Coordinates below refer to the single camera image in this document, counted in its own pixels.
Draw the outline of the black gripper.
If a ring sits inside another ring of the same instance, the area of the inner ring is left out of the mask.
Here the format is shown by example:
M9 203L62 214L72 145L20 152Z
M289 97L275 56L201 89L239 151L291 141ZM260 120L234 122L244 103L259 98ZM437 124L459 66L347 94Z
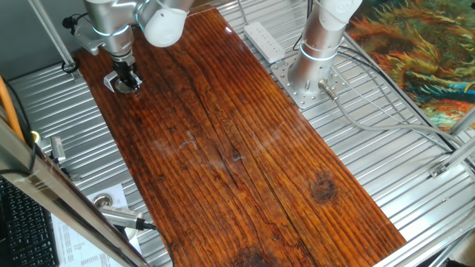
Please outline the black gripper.
M130 91L136 91L143 83L143 78L136 72L136 62L118 62L113 61L113 69L117 73L117 79L115 81L116 89L126 89L127 84L121 80L121 76L127 76L127 83Z

